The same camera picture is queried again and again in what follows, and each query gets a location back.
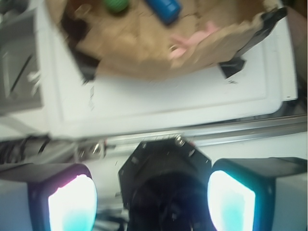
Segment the white plastic panel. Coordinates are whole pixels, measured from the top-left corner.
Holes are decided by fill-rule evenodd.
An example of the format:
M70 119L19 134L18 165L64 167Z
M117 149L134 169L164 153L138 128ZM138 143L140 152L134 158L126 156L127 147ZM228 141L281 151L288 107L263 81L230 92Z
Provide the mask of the white plastic panel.
M213 67L163 82L97 77L84 85L42 4L37 39L51 135L133 133L273 113L283 100L282 67L293 59L289 53L279 58L279 48L291 46L285 23L245 54L244 70L229 79Z

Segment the led light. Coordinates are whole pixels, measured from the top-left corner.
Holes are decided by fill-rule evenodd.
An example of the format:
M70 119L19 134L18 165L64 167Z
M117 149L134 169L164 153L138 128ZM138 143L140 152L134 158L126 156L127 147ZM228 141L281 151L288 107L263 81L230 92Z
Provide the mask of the led light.
M86 175L77 176L48 198L51 231L90 231L96 216L97 192Z
M209 179L208 206L217 231L252 231L256 194L224 171Z

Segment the blue cylinder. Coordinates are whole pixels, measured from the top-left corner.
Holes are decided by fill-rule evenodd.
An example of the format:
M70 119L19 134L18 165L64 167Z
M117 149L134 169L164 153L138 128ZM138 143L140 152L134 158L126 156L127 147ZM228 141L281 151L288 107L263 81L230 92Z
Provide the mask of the blue cylinder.
M181 5L176 0L145 0L165 24L173 23L181 12Z

